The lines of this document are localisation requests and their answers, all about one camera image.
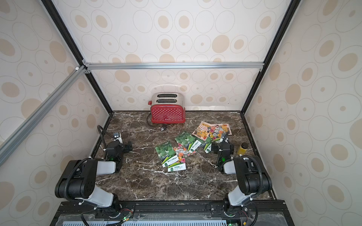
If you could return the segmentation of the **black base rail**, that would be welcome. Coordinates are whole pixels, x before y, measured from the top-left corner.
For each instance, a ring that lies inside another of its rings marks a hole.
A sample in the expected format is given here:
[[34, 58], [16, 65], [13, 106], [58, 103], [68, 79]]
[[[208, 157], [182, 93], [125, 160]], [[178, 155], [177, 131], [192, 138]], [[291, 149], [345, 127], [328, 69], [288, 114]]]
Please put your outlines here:
[[244, 207], [226, 201], [121, 201], [118, 210], [63, 202], [52, 226], [293, 226], [286, 203], [255, 200]]

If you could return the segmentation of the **horizontal aluminium rail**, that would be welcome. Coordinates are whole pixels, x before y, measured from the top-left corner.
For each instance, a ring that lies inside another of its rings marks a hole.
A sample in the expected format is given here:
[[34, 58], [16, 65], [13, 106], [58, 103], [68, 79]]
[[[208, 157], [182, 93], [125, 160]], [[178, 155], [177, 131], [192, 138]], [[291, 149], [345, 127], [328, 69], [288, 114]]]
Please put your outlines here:
[[83, 64], [89, 71], [94, 70], [204, 70], [204, 69], [263, 69], [263, 62], [173, 62], [173, 63], [88, 63]]

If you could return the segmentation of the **flower seed packet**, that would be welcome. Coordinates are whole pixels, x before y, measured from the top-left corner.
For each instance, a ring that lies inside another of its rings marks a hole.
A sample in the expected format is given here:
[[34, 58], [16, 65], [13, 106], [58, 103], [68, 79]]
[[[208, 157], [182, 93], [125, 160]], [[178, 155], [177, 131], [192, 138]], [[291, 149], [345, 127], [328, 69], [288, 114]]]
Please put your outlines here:
[[212, 124], [208, 129], [208, 133], [212, 141], [220, 141], [226, 133], [228, 133], [229, 136], [232, 135], [229, 124]]
[[174, 148], [176, 153], [177, 161], [170, 166], [168, 166], [168, 172], [174, 171], [183, 171], [186, 170], [186, 160], [185, 157], [188, 154], [188, 150], [184, 147]]

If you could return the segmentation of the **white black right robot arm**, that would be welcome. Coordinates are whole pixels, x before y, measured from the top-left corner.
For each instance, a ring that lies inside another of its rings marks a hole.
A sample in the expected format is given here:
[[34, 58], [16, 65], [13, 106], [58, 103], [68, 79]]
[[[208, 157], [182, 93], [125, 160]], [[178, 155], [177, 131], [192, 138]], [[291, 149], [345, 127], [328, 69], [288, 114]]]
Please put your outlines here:
[[243, 207], [255, 198], [272, 189], [272, 180], [260, 157], [242, 155], [232, 157], [234, 144], [228, 140], [229, 132], [223, 133], [221, 142], [211, 145], [211, 151], [218, 154], [216, 168], [223, 174], [235, 174], [238, 185], [224, 199], [224, 211]]

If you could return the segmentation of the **yellow bottle black cap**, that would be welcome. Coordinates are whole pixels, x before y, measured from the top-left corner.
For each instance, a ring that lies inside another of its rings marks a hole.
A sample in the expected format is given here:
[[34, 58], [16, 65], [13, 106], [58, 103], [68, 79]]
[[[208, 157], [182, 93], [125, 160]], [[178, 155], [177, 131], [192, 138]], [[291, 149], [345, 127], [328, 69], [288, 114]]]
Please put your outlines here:
[[248, 150], [248, 147], [249, 147], [248, 143], [247, 143], [247, 142], [243, 142], [243, 143], [240, 145], [240, 147], [239, 147], [239, 149], [238, 149], [238, 151], [237, 151], [237, 155], [238, 155], [238, 156], [245, 155], [246, 152], [247, 152], [247, 150]]

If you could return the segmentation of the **left diagonal aluminium rail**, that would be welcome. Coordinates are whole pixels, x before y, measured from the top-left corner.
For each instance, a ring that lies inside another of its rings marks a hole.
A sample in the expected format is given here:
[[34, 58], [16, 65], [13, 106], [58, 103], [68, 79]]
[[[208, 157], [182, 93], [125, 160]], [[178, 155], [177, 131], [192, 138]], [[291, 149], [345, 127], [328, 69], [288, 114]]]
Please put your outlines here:
[[74, 82], [86, 71], [85, 66], [74, 70], [38, 108], [1, 145], [1, 165], [13, 154], [24, 139], [32, 132], [46, 114], [64, 96]]

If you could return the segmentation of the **red polka dot toaster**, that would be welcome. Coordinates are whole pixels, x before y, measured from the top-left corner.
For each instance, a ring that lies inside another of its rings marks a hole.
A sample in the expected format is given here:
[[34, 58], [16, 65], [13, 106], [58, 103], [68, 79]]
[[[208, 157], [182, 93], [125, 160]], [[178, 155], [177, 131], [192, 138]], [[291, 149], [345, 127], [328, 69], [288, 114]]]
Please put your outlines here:
[[179, 124], [186, 121], [184, 96], [176, 92], [159, 92], [149, 101], [151, 122]]

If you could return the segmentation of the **orange striped seed packet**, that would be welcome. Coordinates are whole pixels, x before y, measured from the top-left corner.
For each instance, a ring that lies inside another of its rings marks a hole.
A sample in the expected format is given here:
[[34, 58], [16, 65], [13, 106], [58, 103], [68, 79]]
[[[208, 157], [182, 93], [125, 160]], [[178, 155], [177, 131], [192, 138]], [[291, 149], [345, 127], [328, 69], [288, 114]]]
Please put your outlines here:
[[196, 138], [206, 141], [210, 135], [210, 130], [212, 126], [212, 124], [202, 121], [192, 134]]

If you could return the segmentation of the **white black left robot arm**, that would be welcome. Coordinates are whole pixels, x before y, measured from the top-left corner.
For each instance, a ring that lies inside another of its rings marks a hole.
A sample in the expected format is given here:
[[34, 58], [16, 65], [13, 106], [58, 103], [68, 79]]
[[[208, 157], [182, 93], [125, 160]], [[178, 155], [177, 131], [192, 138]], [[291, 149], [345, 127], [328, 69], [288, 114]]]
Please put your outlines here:
[[80, 205], [86, 203], [97, 208], [120, 211], [118, 196], [98, 187], [96, 177], [119, 172], [123, 166], [124, 155], [133, 150], [133, 144], [130, 141], [124, 143], [119, 132], [110, 134], [100, 125], [97, 130], [104, 144], [105, 157], [69, 161], [55, 185], [54, 193], [57, 198], [79, 202]]

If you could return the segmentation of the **green seed packet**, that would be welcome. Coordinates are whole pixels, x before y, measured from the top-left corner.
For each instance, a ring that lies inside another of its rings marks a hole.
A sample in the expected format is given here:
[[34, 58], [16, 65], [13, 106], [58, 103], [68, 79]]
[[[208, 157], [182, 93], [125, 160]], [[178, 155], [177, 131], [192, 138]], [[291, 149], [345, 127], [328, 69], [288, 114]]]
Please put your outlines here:
[[201, 145], [202, 149], [204, 150], [205, 153], [209, 153], [211, 152], [211, 144], [212, 144], [212, 139], [210, 137], [208, 137], [204, 143]]
[[199, 141], [198, 138], [186, 131], [179, 134], [175, 138], [175, 141], [180, 148], [182, 148], [184, 151], [188, 151], [189, 153], [196, 152], [196, 150], [202, 145], [202, 142]]
[[169, 167], [179, 161], [179, 158], [173, 149], [170, 141], [160, 144], [155, 147], [156, 153], [162, 163], [162, 167]]

